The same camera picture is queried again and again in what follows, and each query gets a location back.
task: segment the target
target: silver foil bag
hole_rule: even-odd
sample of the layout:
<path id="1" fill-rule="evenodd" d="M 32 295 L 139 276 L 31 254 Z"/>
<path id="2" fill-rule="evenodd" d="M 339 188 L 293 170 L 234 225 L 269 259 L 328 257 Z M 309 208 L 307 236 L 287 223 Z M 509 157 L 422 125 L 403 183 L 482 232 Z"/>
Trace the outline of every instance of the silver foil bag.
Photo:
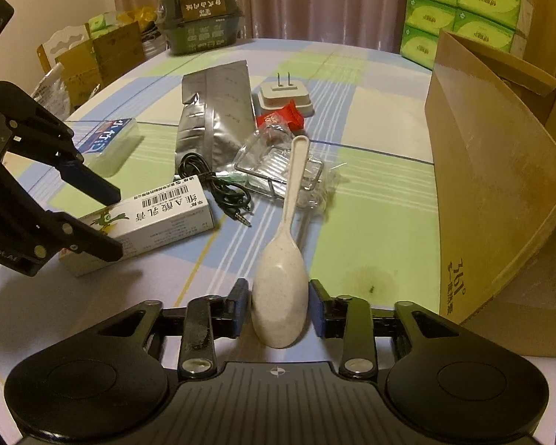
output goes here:
<path id="1" fill-rule="evenodd" d="M 213 171 L 232 163 L 256 129 L 247 62 L 185 75 L 181 90 L 184 108 L 177 129 L 175 172 L 188 152 L 200 154 Z"/>

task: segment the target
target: tablecloth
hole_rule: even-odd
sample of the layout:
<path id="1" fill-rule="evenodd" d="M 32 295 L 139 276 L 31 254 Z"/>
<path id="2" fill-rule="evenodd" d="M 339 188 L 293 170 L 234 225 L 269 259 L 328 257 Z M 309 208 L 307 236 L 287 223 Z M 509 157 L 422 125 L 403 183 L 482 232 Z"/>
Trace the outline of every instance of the tablecloth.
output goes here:
<path id="1" fill-rule="evenodd" d="M 430 72 L 378 50 L 289 40 L 253 40 L 191 56 L 167 53 L 137 67 L 101 91 L 69 119 L 82 139 L 103 120 L 135 117 L 145 136 L 110 180 L 130 197 L 169 183 L 181 78 L 213 65 L 246 60 L 254 93 L 261 82 L 290 72 L 310 91 L 314 116 L 305 120 L 311 152 L 343 162 L 341 182 L 323 215 L 298 212 L 294 235 L 312 278 L 327 291 L 352 294 L 374 306 L 412 300 L 436 311 L 439 231 L 434 170 L 424 118 Z M 41 205 L 81 217 L 98 203 L 61 182 L 43 164 L 7 155 L 7 166 Z M 260 250 L 273 236 L 281 209 L 255 197 L 251 229 L 215 208 L 210 233 L 168 245 L 81 278 L 52 259 L 35 277 L 0 267 L 0 432 L 20 437 L 2 388 L 26 356 L 146 299 L 166 307 L 194 297 L 226 294 L 236 278 L 250 279 Z M 176 367 L 178 339 L 163 364 Z M 380 366 L 391 364 L 378 340 Z M 261 346 L 248 325 L 237 341 L 217 340 L 219 360 L 337 360 L 338 341 L 322 342 L 307 327 L 294 346 Z M 550 403 L 536 432 L 556 444 L 556 358 L 531 358 L 550 385 Z"/>

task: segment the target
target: green bird illustration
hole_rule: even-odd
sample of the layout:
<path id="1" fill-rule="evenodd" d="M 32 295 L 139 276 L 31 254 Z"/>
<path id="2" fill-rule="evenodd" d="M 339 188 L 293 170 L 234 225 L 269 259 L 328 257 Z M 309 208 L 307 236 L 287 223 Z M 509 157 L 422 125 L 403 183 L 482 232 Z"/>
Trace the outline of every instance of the green bird illustration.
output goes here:
<path id="1" fill-rule="evenodd" d="M 101 226 L 100 231 L 103 234 L 107 235 L 110 233 L 111 229 L 113 228 L 113 222 L 122 219 L 129 220 L 130 218 L 126 216 L 125 212 L 122 212 L 121 214 L 118 214 L 117 216 L 112 218 L 109 209 L 104 209 L 101 212 L 101 215 L 97 219 L 95 219 L 92 223 L 90 223 L 90 225 L 94 226 L 96 224 Z"/>

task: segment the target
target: spoon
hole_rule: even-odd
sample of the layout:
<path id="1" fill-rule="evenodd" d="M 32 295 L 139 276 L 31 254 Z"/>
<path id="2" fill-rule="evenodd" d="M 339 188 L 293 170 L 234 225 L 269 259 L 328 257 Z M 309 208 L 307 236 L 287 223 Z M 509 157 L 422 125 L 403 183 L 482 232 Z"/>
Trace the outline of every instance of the spoon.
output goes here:
<path id="1" fill-rule="evenodd" d="M 259 340 L 274 348 L 294 343 L 307 318 L 309 276 L 301 251 L 292 238 L 291 227 L 308 154 L 309 139 L 295 137 L 291 144 L 282 220 L 259 258 L 253 278 L 253 327 Z"/>

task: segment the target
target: crosshair symbol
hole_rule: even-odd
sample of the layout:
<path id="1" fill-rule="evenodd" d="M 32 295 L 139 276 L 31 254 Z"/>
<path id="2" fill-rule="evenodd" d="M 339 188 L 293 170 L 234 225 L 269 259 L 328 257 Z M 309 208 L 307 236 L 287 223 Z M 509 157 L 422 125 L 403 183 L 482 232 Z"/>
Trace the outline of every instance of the crosshair symbol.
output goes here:
<path id="1" fill-rule="evenodd" d="M 286 370 L 284 368 L 275 366 L 270 370 L 270 373 L 273 374 L 276 378 L 279 378 L 280 376 L 286 373 Z"/>

